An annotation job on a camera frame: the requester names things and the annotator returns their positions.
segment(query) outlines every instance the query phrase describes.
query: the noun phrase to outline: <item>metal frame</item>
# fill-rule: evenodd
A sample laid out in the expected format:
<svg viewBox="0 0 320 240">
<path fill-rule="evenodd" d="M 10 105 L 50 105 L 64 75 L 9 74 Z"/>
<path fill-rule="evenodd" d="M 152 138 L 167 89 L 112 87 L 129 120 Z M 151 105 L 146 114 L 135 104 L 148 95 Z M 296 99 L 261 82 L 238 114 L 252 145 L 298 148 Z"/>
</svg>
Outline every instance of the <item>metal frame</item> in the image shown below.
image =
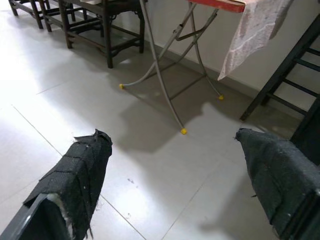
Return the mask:
<svg viewBox="0 0 320 240">
<path fill-rule="evenodd" d="M 156 53 L 156 49 L 155 49 L 155 41 L 154 41 L 154 37 L 153 37 L 153 33 L 152 33 L 152 29 L 151 29 L 151 24 L 150 24 L 150 19 L 148 16 L 148 12 L 146 9 L 146 2 L 144 0 L 140 0 L 140 4 L 141 4 L 141 9 L 142 9 L 142 13 L 145 19 L 145 24 L 146 24 L 146 30 L 149 34 L 149 41 L 150 41 L 150 48 L 151 48 L 151 52 L 152 52 L 152 56 L 153 56 L 153 64 L 151 65 L 151 67 L 149 68 L 149 70 L 146 72 L 146 74 L 140 78 L 139 80 L 132 82 L 132 83 L 128 83 L 128 84 L 120 84 L 119 87 L 121 89 L 124 89 L 126 87 L 130 87 L 139 83 L 142 83 L 143 81 L 149 79 L 150 77 L 157 75 L 160 85 L 161 85 L 161 89 L 163 91 L 164 97 L 166 99 L 166 102 L 168 103 L 173 116 L 175 118 L 175 120 L 177 121 L 177 123 L 179 124 L 180 128 L 181 128 L 181 133 L 183 135 L 187 134 L 187 130 L 185 129 L 182 121 L 180 120 L 175 107 L 173 106 L 172 100 L 174 98 L 176 98 L 178 95 L 180 95 L 182 92 L 184 92 L 186 89 L 190 88 L 192 85 L 194 85 L 195 83 L 197 83 L 199 80 L 206 78 L 207 81 L 210 83 L 210 86 L 213 88 L 213 90 L 216 92 L 216 94 L 219 96 L 220 100 L 224 99 L 224 96 L 216 89 L 216 87 L 214 86 L 214 84 L 212 83 L 212 79 L 208 76 L 207 71 L 205 69 L 205 66 L 202 62 L 201 59 L 201 55 L 200 55 L 200 51 L 199 51 L 199 45 L 198 45 L 198 40 L 199 38 L 202 36 L 202 34 L 206 31 L 206 29 L 210 26 L 210 24 L 214 21 L 214 19 L 217 16 L 217 13 L 219 11 L 219 9 L 215 9 L 213 11 L 213 13 L 211 14 L 211 16 L 208 18 L 207 22 L 204 24 L 204 26 L 199 29 L 196 30 L 195 27 L 195 18 L 194 18 L 194 9 L 197 6 L 197 3 L 192 3 L 189 2 L 189 10 L 187 11 L 183 21 L 181 24 L 178 25 L 178 27 L 173 31 L 172 36 L 170 37 L 170 39 L 168 40 L 168 42 L 166 43 L 166 45 L 164 46 L 164 48 L 162 49 L 161 53 L 159 55 L 157 55 Z M 183 31 L 183 29 L 185 28 L 187 22 L 191 20 L 191 29 L 192 32 L 186 35 L 181 36 L 181 33 Z M 169 49 L 169 47 L 172 45 L 172 43 L 174 42 L 174 40 L 176 41 L 182 41 L 188 38 L 193 38 L 193 41 L 190 43 L 190 45 L 186 48 L 186 50 L 184 51 L 184 53 L 180 56 L 180 58 L 163 67 L 160 68 L 159 62 L 161 60 L 161 58 L 164 56 L 164 54 L 167 52 L 167 50 Z M 197 60 L 199 62 L 199 65 L 201 67 L 201 71 L 202 71 L 202 75 L 197 78 L 195 81 L 193 81 L 192 83 L 190 83 L 189 85 L 185 86 L 183 89 L 181 89 L 180 91 L 178 91 L 177 93 L 175 93 L 172 96 L 169 96 L 168 91 L 167 91 L 167 87 L 164 83 L 164 79 L 162 76 L 162 71 L 178 64 L 186 55 L 187 53 L 192 49 L 192 47 L 195 48 L 195 52 L 196 52 L 196 56 L 197 56 Z"/>
<path fill-rule="evenodd" d="M 41 193 L 28 207 L 22 205 L 0 240 L 70 240 L 65 220 L 59 207 Z"/>
<path fill-rule="evenodd" d="M 320 35 L 320 14 L 315 18 L 315 20 L 312 22 L 310 27 L 305 31 L 303 36 L 300 38 L 300 40 L 297 42 L 297 44 L 294 46 L 294 48 L 291 50 L 288 56 L 283 60 L 281 65 L 274 72 L 274 74 L 269 79 L 269 81 L 265 84 L 263 89 L 259 92 L 259 94 L 255 97 L 255 99 L 252 101 L 250 106 L 243 113 L 243 115 L 240 118 L 242 121 L 245 121 L 258 105 L 261 104 L 264 106 L 268 103 L 270 99 L 274 99 L 284 104 L 285 106 L 299 112 L 304 116 L 308 114 L 305 110 L 301 109 L 300 107 L 297 107 L 292 103 L 278 96 L 275 96 L 274 93 L 282 83 L 286 83 L 314 97 L 318 96 L 318 93 L 310 89 L 307 89 L 297 83 L 294 83 L 286 79 L 286 77 L 291 72 L 291 70 L 296 66 L 296 64 L 303 65 L 307 68 L 313 69 L 318 72 L 320 71 L 320 66 L 317 66 L 315 64 L 312 64 L 310 62 L 307 62 L 301 59 L 306 52 L 320 56 L 320 51 L 310 48 L 312 43 L 318 38 L 319 35 Z"/>
<path fill-rule="evenodd" d="M 294 213 L 280 239 L 283 240 L 310 240 L 319 236 L 320 223 L 320 189 L 310 192 Z"/>
<path fill-rule="evenodd" d="M 312 120 L 312 118 L 314 117 L 316 112 L 319 111 L 319 109 L 320 109 L 320 94 L 317 96 L 316 100 L 314 101 L 314 103 L 310 107 L 308 113 L 306 114 L 305 118 L 303 119 L 303 121 L 300 123 L 299 127 L 294 132 L 294 134 L 290 140 L 291 142 L 296 144 L 296 142 L 301 137 L 304 130 L 308 127 L 310 121 Z"/>
</svg>

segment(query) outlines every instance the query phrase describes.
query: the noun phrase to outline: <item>black fabric wrap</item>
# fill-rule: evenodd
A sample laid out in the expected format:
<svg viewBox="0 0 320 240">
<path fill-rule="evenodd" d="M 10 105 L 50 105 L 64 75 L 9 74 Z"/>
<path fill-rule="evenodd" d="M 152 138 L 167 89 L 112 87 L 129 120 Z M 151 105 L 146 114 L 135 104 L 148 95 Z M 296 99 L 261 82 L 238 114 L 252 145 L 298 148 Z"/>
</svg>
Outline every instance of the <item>black fabric wrap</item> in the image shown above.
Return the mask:
<svg viewBox="0 0 320 240">
<path fill-rule="evenodd" d="M 320 170 L 292 142 L 271 133 L 242 128 L 235 138 L 256 195 L 281 236 L 303 202 L 320 189 Z"/>
<path fill-rule="evenodd" d="M 39 194 L 58 194 L 72 221 L 74 239 L 83 240 L 104 183 L 112 141 L 99 130 L 75 139 L 77 142 L 40 179 L 23 204 L 30 207 Z"/>
</svg>

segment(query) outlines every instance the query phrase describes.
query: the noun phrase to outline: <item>black ladder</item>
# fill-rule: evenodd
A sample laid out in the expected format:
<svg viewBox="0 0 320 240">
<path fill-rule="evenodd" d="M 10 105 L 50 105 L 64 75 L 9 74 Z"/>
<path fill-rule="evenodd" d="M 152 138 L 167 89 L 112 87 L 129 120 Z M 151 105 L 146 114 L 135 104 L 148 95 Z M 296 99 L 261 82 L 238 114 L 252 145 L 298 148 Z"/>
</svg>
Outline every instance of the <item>black ladder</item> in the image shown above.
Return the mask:
<svg viewBox="0 0 320 240">
<path fill-rule="evenodd" d="M 241 120 L 245 121 L 247 117 L 250 116 L 250 114 L 255 110 L 255 108 L 261 104 L 265 105 L 270 99 L 274 99 L 281 104 L 286 105 L 287 107 L 301 113 L 305 117 L 307 117 L 309 114 L 312 114 L 315 109 L 320 107 L 319 99 L 320 94 L 316 93 L 310 89 L 305 88 L 304 86 L 301 86 L 293 81 L 290 81 L 287 79 L 288 74 L 291 72 L 291 70 L 296 66 L 296 64 L 303 65 L 307 68 L 313 69 L 317 72 L 320 72 L 320 66 L 312 64 L 310 62 L 307 62 L 305 60 L 302 60 L 302 56 L 308 52 L 317 56 L 320 56 L 320 51 L 316 49 L 310 48 L 312 43 L 317 39 L 317 37 L 320 34 L 320 14 L 315 18 L 313 23 L 310 25 L 310 27 L 305 31 L 303 36 L 300 38 L 300 40 L 297 42 L 297 44 L 294 46 L 294 48 L 291 50 L 291 52 L 288 54 L 288 56 L 283 60 L 281 65 L 278 67 L 278 69 L 275 71 L 275 73 L 272 75 L 272 77 L 269 79 L 269 81 L 265 84 L 263 89 L 259 92 L 259 94 L 255 97 L 253 102 L 250 104 L 250 106 L 247 108 L 247 110 L 243 113 L 241 116 Z M 292 87 L 295 87 L 307 94 L 310 94 L 314 97 L 316 97 L 316 101 L 314 102 L 311 109 L 307 112 L 300 107 L 297 107 L 293 105 L 292 103 L 274 95 L 275 91 L 278 89 L 278 87 L 282 84 L 286 83 L 291 85 Z"/>
</svg>

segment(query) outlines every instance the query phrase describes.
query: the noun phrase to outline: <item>metal table leg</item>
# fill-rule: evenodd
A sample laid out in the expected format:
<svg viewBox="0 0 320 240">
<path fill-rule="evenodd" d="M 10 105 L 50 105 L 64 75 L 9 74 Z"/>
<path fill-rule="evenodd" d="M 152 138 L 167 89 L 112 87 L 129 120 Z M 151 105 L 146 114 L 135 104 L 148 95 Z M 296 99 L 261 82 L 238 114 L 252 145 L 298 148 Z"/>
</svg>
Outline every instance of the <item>metal table leg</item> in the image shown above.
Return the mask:
<svg viewBox="0 0 320 240">
<path fill-rule="evenodd" d="M 194 9 L 197 6 L 196 3 L 189 3 L 189 10 L 186 13 L 183 21 L 181 24 L 178 25 L 178 27 L 173 31 L 172 36 L 170 37 L 170 39 L 168 40 L 167 44 L 164 46 L 164 48 L 162 49 L 161 53 L 159 54 L 159 56 L 157 56 L 156 53 L 156 49 L 155 49 L 155 41 L 154 41 L 154 36 L 152 33 L 152 29 L 151 29 L 151 24 L 150 24 L 150 19 L 148 16 L 148 12 L 146 9 L 146 3 L 145 0 L 140 0 L 140 4 L 141 4 L 141 9 L 142 9 L 142 13 L 143 13 L 143 17 L 145 19 L 145 25 L 146 25 L 146 30 L 149 34 L 149 41 L 150 41 L 150 48 L 151 48 L 151 52 L 152 52 L 152 56 L 153 56 L 153 64 L 151 65 L 151 67 L 149 68 L 149 70 L 146 72 L 146 74 L 140 78 L 139 80 L 132 82 L 132 83 L 128 83 L 128 84 L 120 84 L 119 87 L 121 89 L 124 89 L 125 87 L 130 87 L 139 83 L 142 83 L 143 81 L 145 81 L 146 79 L 149 79 L 150 77 L 157 75 L 158 79 L 160 81 L 160 85 L 164 94 L 164 97 L 173 113 L 173 116 L 175 118 L 175 120 L 177 121 L 177 123 L 179 124 L 181 130 L 180 132 L 185 135 L 187 134 L 187 130 L 185 129 L 183 123 L 181 122 L 174 106 L 172 103 L 172 100 L 177 97 L 179 94 L 181 94 L 182 92 L 184 92 L 186 89 L 188 89 L 189 87 L 191 87 L 192 85 L 194 85 L 195 83 L 197 83 L 199 80 L 206 78 L 208 80 L 208 82 L 210 83 L 211 87 L 213 88 L 213 90 L 216 92 L 216 94 L 219 96 L 220 100 L 224 99 L 224 96 L 215 88 L 214 84 L 212 83 L 211 79 L 209 78 L 206 69 L 203 65 L 202 59 L 201 59 L 201 55 L 199 52 L 199 46 L 198 46 L 198 40 L 199 38 L 202 36 L 202 34 L 206 31 L 206 29 L 209 27 L 209 25 L 214 21 L 214 19 L 217 16 L 217 12 L 219 11 L 218 9 L 215 9 L 212 13 L 212 15 L 209 17 L 209 19 L 207 20 L 206 24 L 199 30 L 196 30 L 195 27 L 195 18 L 194 18 Z M 191 19 L 191 27 L 192 27 L 192 32 L 189 34 L 186 34 L 184 36 L 180 36 L 183 29 L 185 28 L 188 20 Z M 174 40 L 176 41 L 182 41 L 185 39 L 188 39 L 190 37 L 193 37 L 193 41 L 190 43 L 190 45 L 186 48 L 186 50 L 183 52 L 183 54 L 180 56 L 180 58 L 176 61 L 173 62 L 169 65 L 167 65 L 166 67 L 160 68 L 159 66 L 159 62 L 161 60 L 161 58 L 164 56 L 164 54 L 167 52 L 167 50 L 169 49 L 169 47 L 172 45 L 172 43 L 174 42 Z M 202 76 L 197 78 L 195 81 L 193 81 L 192 83 L 190 83 L 189 85 L 187 85 L 186 87 L 184 87 L 183 89 L 181 89 L 179 92 L 175 93 L 172 96 L 169 96 L 166 85 L 164 83 L 163 77 L 162 77 L 162 71 L 176 65 L 177 63 L 179 63 L 186 55 L 187 53 L 191 50 L 191 48 L 194 46 L 195 48 L 195 52 L 196 52 L 196 56 L 198 59 L 198 62 L 200 64 L 201 70 L 202 70 Z"/>
</svg>

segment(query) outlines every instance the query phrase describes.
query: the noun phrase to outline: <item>folding table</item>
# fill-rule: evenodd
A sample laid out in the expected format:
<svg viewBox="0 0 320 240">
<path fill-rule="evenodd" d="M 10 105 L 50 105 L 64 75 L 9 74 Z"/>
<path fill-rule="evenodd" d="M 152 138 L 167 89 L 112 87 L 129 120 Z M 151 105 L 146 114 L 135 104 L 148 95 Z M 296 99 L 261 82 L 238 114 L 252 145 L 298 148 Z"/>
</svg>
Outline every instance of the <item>folding table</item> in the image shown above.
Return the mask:
<svg viewBox="0 0 320 240">
<path fill-rule="evenodd" d="M 143 82 L 144 80 L 146 80 L 154 75 L 157 75 L 157 77 L 160 81 L 160 85 L 161 85 L 163 94 L 165 96 L 165 99 L 166 99 L 166 101 L 167 101 L 167 103 L 168 103 L 168 105 L 169 105 L 169 107 L 175 117 L 175 120 L 177 121 L 177 123 L 179 124 L 179 126 L 181 128 L 180 132 L 183 135 L 185 135 L 185 134 L 187 134 L 187 130 L 185 129 L 185 127 L 184 127 L 182 121 L 180 120 L 180 118 L 179 118 L 179 116 L 173 106 L 173 103 L 172 103 L 172 100 L 175 97 L 177 97 L 182 92 L 184 92 L 186 89 L 188 89 L 189 87 L 191 87 L 192 85 L 197 83 L 199 80 L 206 78 L 207 81 L 209 82 L 209 84 L 211 85 L 211 87 L 213 88 L 213 90 L 218 95 L 218 98 L 220 100 L 224 99 L 224 96 L 216 89 L 216 87 L 212 83 L 212 80 L 210 79 L 210 77 L 208 76 L 208 74 L 206 72 L 206 69 L 204 67 L 204 64 L 203 64 L 201 56 L 200 56 L 198 40 L 202 36 L 202 34 L 206 31 L 206 29 L 210 26 L 210 24 L 214 21 L 214 19 L 217 16 L 217 13 L 220 9 L 226 10 L 229 12 L 233 12 L 233 13 L 242 13 L 245 10 L 245 4 L 242 2 L 239 2 L 239 1 L 234 1 L 234 0 L 188 0 L 189 9 L 188 9 L 184 19 L 182 20 L 181 24 L 179 24 L 177 26 L 177 28 L 173 31 L 172 36 L 169 38 L 168 42 L 166 43 L 166 45 L 162 49 L 161 53 L 159 55 L 157 55 L 156 50 L 155 50 L 155 41 L 154 41 L 154 37 L 152 34 L 150 19 L 149 19 L 148 12 L 146 9 L 146 2 L 145 2 L 145 0 L 139 0 L 139 1 L 141 4 L 142 13 L 143 13 L 145 23 L 146 23 L 146 30 L 149 34 L 150 47 L 151 47 L 151 52 L 152 52 L 154 62 L 142 78 L 140 78 L 139 80 L 132 82 L 132 83 L 120 84 L 119 87 L 121 89 L 124 89 L 126 87 L 130 87 L 130 86 L 139 84 L 139 83 Z M 196 6 L 198 4 L 213 7 L 214 10 L 213 10 L 213 13 L 211 14 L 211 16 L 208 18 L 207 22 L 204 24 L 204 26 L 201 29 L 196 30 L 194 9 L 196 8 Z M 185 28 L 188 20 L 191 20 L 192 32 L 181 36 L 181 33 L 182 33 L 183 29 Z M 188 38 L 193 38 L 193 41 L 186 48 L 186 50 L 183 52 L 183 54 L 180 56 L 180 58 L 177 61 L 175 61 L 175 62 L 173 62 L 163 68 L 160 68 L 159 61 L 164 56 L 164 54 L 167 52 L 167 50 L 172 45 L 174 40 L 179 42 L 179 41 L 182 41 L 182 40 L 185 40 Z M 193 81 L 190 84 L 188 84 L 187 86 L 183 87 L 183 89 L 181 89 L 180 91 L 178 91 L 174 95 L 169 96 L 168 91 L 167 91 L 167 87 L 166 87 L 164 80 L 163 80 L 162 71 L 179 63 L 187 55 L 187 53 L 192 49 L 192 47 L 195 48 L 197 60 L 198 60 L 199 65 L 201 67 L 202 75 L 199 78 L 197 78 L 195 81 Z"/>
</svg>

